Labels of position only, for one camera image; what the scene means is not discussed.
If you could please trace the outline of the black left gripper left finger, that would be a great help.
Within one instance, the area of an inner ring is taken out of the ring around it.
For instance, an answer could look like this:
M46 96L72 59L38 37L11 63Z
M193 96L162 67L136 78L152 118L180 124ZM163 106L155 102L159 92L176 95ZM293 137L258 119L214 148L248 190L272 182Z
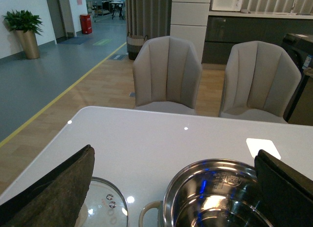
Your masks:
M2 227L73 227L85 201L95 163L86 145L23 192L1 204Z

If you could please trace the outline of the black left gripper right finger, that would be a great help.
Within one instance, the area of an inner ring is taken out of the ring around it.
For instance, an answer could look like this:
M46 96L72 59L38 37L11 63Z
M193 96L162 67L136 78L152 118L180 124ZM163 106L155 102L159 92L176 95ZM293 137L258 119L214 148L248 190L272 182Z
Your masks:
M260 150L254 166L263 199L276 227L313 225L313 181Z

